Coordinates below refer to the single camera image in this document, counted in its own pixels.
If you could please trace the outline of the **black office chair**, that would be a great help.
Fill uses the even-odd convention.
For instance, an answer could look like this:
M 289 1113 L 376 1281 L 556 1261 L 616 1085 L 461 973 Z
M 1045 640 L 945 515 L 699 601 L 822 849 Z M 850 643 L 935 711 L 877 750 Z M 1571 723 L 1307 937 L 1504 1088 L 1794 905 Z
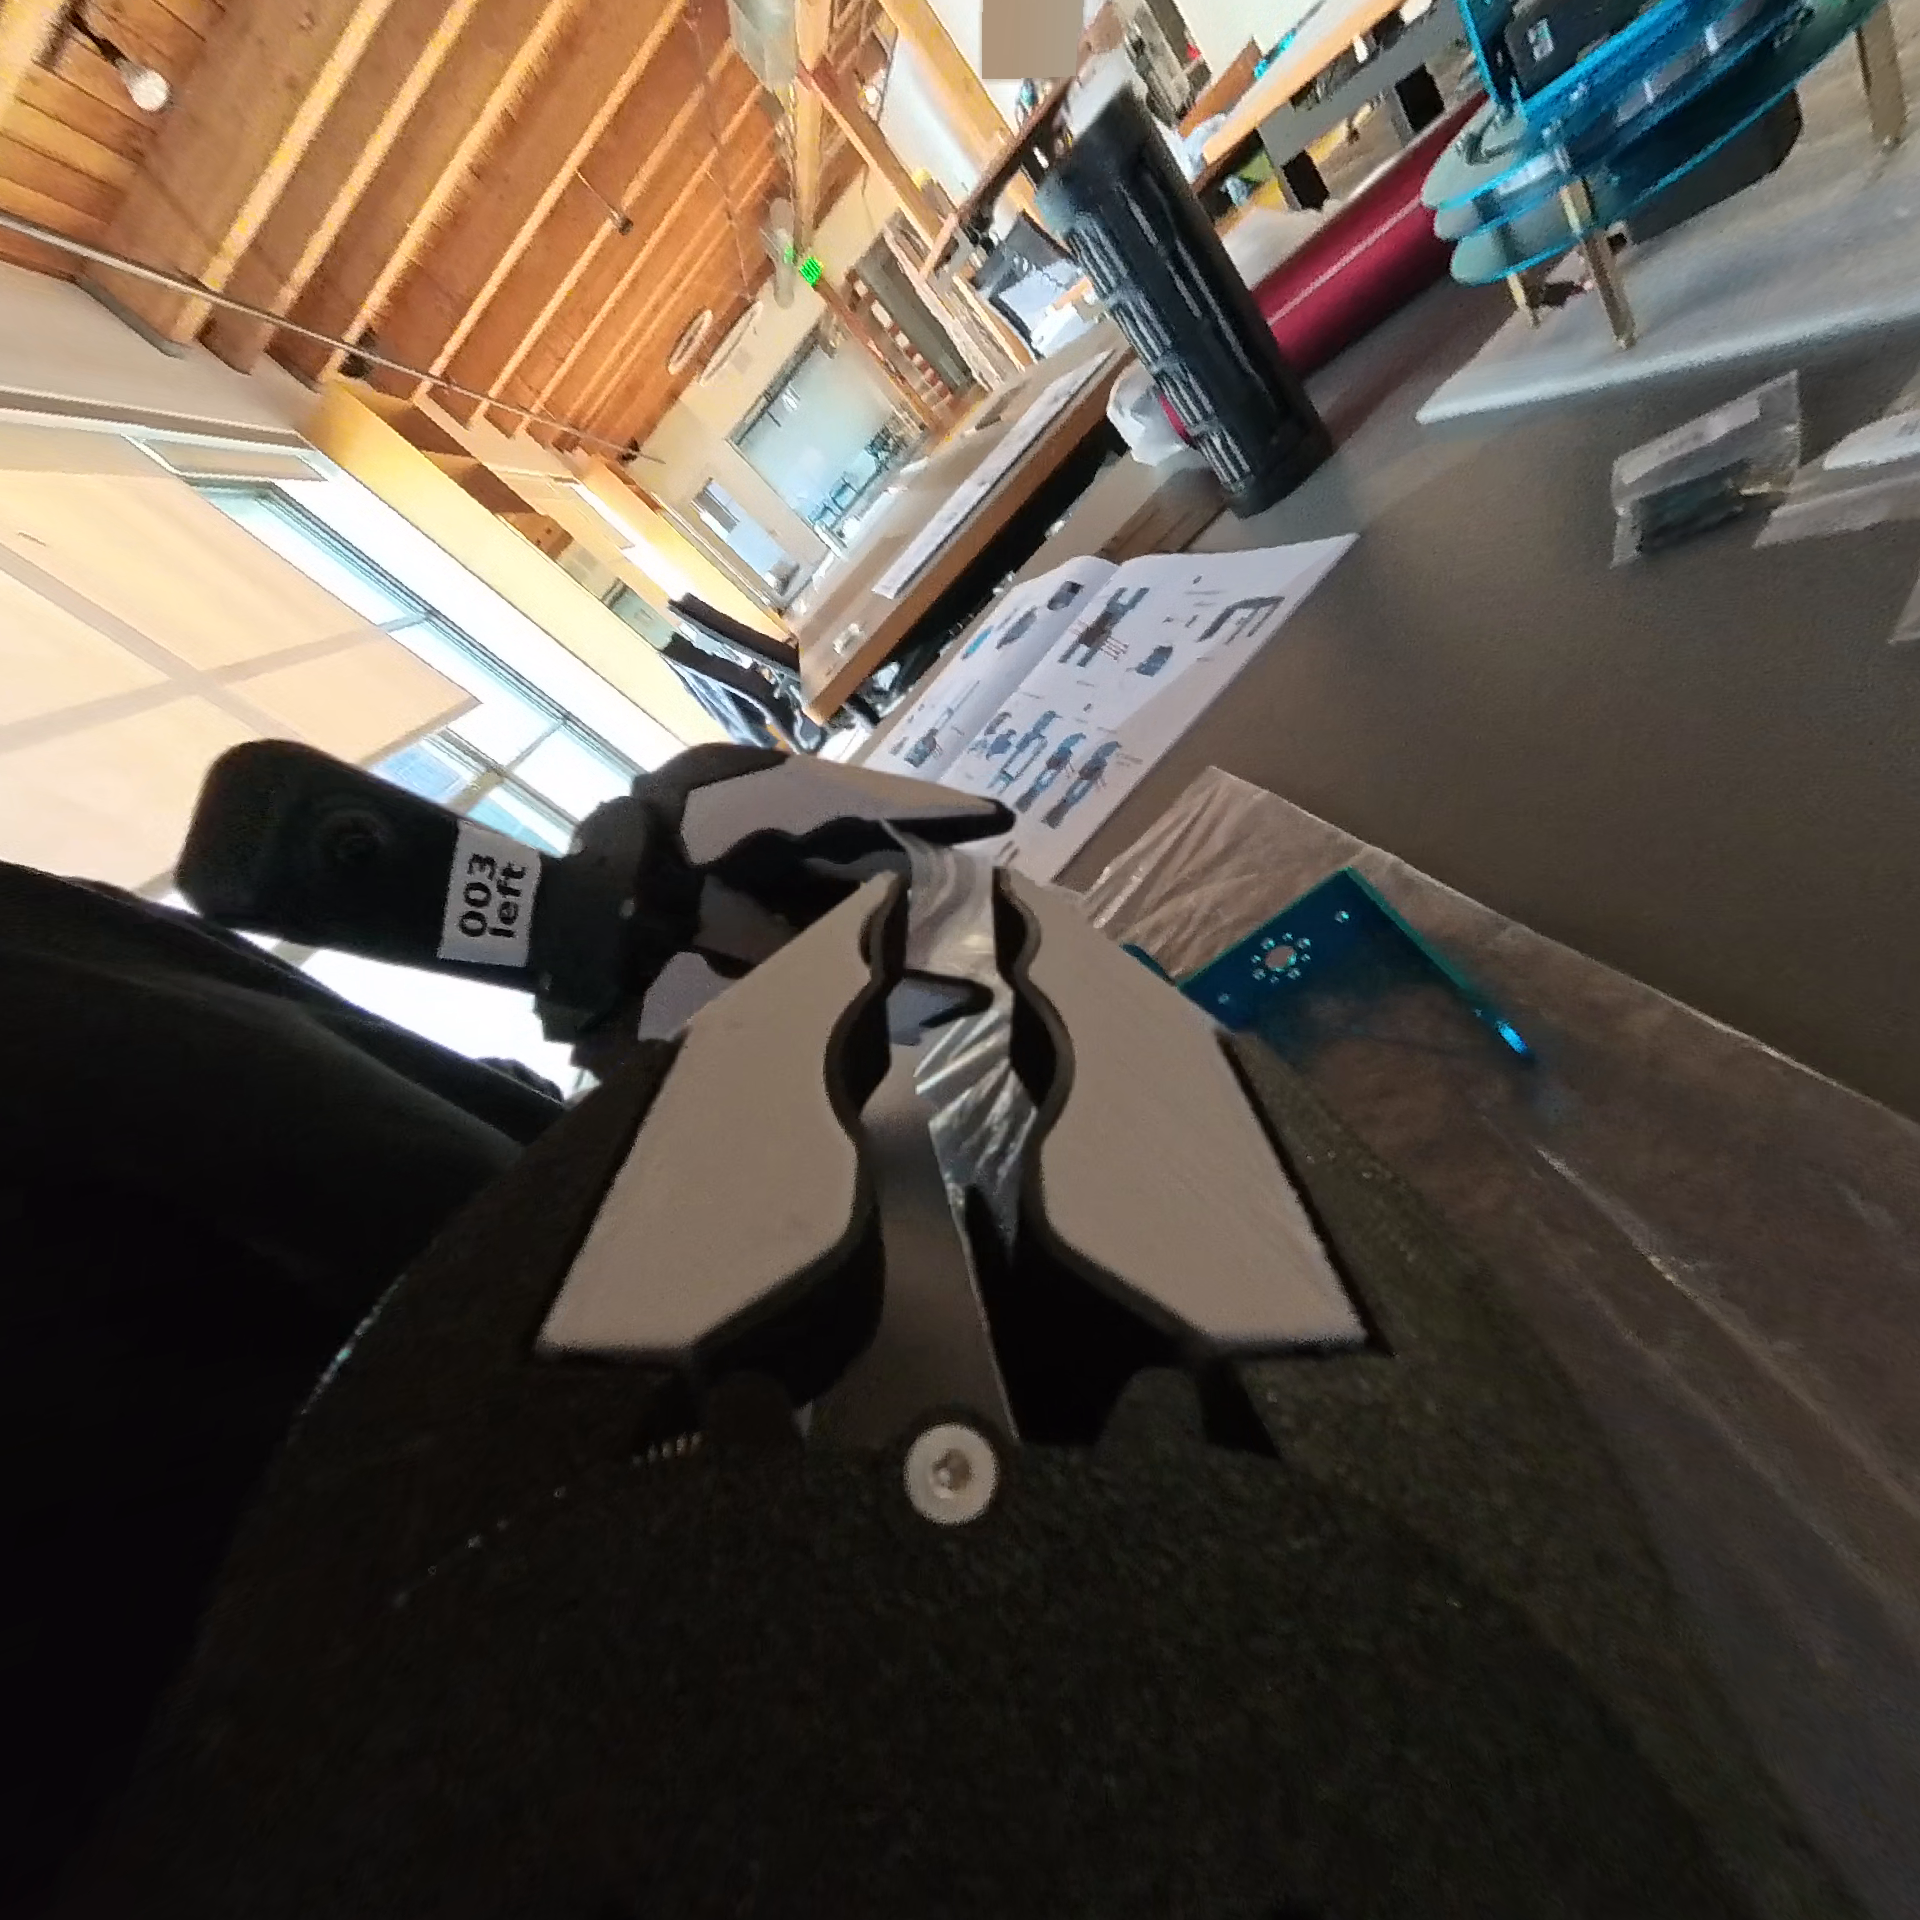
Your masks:
M 734 746 L 822 757 L 824 723 L 805 716 L 800 649 L 682 595 L 667 600 L 674 640 L 660 649 Z

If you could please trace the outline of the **maroon cylinder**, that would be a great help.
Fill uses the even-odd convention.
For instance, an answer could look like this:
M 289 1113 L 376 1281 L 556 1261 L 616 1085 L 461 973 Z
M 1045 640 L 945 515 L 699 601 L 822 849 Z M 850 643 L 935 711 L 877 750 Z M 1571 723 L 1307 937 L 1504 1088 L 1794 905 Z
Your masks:
M 1233 232 L 1248 293 L 1298 374 L 1333 364 L 1423 289 L 1447 277 L 1454 243 L 1432 232 L 1423 185 L 1461 127 L 1463 118 L 1427 127 L 1427 138 L 1400 152 L 1354 196 L 1307 220 L 1288 254 L 1275 254 L 1275 210 L 1264 210 L 1266 222 L 1248 222 L 1248 240 Z

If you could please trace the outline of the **black ribbed cylinder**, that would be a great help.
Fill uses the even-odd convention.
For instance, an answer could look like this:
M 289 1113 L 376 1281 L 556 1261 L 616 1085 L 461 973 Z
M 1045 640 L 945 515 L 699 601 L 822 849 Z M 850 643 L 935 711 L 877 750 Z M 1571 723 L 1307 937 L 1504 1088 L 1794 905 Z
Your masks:
M 1333 455 L 1302 374 L 1128 88 L 1049 162 L 1039 212 L 1236 515 L 1264 515 Z

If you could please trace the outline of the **printed instruction manual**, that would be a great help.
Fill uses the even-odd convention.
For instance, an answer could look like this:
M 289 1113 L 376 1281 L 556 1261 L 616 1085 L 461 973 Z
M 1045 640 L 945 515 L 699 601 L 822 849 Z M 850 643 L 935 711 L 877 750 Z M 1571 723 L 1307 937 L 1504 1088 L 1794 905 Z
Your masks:
M 956 640 L 866 767 L 1008 807 L 986 849 L 1054 884 L 1354 542 L 1058 564 Z

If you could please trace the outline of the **clear bag of tiny nuts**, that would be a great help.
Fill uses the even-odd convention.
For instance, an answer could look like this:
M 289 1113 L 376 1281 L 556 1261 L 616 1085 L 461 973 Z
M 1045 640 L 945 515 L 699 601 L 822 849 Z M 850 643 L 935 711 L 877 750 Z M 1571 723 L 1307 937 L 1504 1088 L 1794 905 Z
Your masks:
M 919 1125 L 945 1200 L 981 1200 L 1000 1234 L 1020 1221 L 1032 1100 L 1014 1074 L 1014 987 L 1000 969 L 1000 864 L 904 838 L 906 946 L 887 998 L 882 1108 Z

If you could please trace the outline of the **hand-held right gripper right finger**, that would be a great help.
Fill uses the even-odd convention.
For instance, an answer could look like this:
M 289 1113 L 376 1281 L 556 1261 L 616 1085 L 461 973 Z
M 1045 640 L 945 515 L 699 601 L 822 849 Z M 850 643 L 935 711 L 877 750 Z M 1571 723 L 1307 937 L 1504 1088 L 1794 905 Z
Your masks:
M 1094 1448 L 1141 1371 L 1178 1371 L 1216 1448 L 1273 1448 L 1241 1379 L 1371 1343 L 1227 1032 L 1039 884 L 993 884 L 1008 1071 L 1032 1118 L 1008 1214 L 965 1246 L 1000 1379 L 986 1436 Z

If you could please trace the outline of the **wooden-edged table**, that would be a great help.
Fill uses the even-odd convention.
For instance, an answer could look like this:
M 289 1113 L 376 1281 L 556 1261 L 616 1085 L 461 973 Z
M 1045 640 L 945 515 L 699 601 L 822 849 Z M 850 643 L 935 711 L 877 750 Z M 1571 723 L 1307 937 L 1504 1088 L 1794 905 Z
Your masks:
M 794 649 L 815 723 L 842 716 L 935 614 L 1024 569 L 1119 455 L 1108 389 L 1136 356 L 1103 321 L 1024 369 L 906 468 L 850 559 L 805 595 Z

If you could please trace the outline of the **person's dark jacket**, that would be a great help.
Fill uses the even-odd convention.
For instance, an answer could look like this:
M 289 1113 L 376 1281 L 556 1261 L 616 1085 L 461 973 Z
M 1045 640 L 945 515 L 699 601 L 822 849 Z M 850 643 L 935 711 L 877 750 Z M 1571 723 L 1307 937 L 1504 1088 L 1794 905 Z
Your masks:
M 556 1113 L 194 911 L 4 860 L 4 1916 L 120 1793 L 297 1404 Z

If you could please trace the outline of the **large clear plastic bag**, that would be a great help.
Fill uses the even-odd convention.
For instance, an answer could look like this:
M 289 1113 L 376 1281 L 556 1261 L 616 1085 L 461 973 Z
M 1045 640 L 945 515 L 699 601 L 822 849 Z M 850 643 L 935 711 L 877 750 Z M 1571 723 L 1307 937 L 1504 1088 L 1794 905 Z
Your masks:
M 1920 1898 L 1914 1125 L 1227 768 L 1073 884 L 1197 973 L 1357 872 L 1454 995 L 1302 1074 L 1516 1294 L 1611 1436 L 1722 1685 L 1871 1916 Z

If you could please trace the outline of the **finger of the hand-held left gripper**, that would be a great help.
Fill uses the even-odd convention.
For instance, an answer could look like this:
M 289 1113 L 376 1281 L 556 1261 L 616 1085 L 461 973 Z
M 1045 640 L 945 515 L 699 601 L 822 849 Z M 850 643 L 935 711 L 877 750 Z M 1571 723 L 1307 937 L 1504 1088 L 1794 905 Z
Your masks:
M 682 854 L 751 902 L 824 902 L 910 874 L 919 849 L 1000 844 L 1020 817 L 972 789 L 781 757 L 682 801 Z
M 794 929 L 764 902 L 703 884 L 693 943 L 681 946 L 642 995 L 642 1039 L 681 1039 L 682 1022 L 776 957 Z

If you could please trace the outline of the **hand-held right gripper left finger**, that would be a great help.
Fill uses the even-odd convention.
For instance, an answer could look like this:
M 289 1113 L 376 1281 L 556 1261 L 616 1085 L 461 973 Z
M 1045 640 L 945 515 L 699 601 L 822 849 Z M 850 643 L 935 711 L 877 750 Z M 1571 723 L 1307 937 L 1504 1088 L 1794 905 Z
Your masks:
M 882 1227 L 860 1106 L 894 1063 L 906 884 L 699 1010 L 538 1330 L 544 1359 L 656 1364 L 693 1395 L 764 1371 L 815 1404 L 877 1339 Z

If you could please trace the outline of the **blue acrylic robot base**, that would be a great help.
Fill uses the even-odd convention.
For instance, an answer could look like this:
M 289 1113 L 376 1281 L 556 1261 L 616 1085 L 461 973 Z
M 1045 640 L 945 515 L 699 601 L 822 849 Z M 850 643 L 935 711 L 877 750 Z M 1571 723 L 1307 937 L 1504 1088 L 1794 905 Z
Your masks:
M 1620 351 L 1635 314 L 1616 248 L 1778 167 L 1800 81 L 1846 41 L 1876 144 L 1910 127 L 1885 0 L 1472 0 L 1461 25 L 1484 106 L 1423 179 L 1447 274 L 1504 285 L 1537 325 L 1545 266 L 1576 254 Z

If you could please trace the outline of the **white foam sheet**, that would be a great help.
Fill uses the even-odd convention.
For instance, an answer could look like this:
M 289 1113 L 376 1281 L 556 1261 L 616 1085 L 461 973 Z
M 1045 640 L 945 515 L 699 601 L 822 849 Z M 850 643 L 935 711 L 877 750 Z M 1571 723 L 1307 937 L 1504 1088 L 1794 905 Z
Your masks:
M 1418 425 L 1910 330 L 1920 314 L 1914 155 L 1891 155 L 1876 179 L 1790 183 L 1778 171 L 1660 240 L 1620 277 L 1635 344 L 1616 344 L 1597 293 L 1571 301 L 1545 325 L 1509 321 L 1418 406 Z

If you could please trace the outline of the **large glass window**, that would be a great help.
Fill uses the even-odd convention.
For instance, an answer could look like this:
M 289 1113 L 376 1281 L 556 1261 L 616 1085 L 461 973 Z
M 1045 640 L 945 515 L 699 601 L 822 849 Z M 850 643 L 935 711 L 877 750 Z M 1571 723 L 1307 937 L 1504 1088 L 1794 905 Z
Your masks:
M 538 849 L 681 757 L 315 449 L 0 434 L 0 849 L 152 902 L 206 767 L 297 738 Z

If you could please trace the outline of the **large blue U bracket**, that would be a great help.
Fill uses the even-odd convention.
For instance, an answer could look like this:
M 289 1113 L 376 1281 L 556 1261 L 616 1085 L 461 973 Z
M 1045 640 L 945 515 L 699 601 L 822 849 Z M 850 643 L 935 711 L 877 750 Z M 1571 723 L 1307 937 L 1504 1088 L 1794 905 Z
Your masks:
M 1537 1063 L 1537 1044 L 1499 998 L 1354 864 L 1178 973 L 1175 987 L 1288 1063 L 1313 1063 L 1333 1044 Z

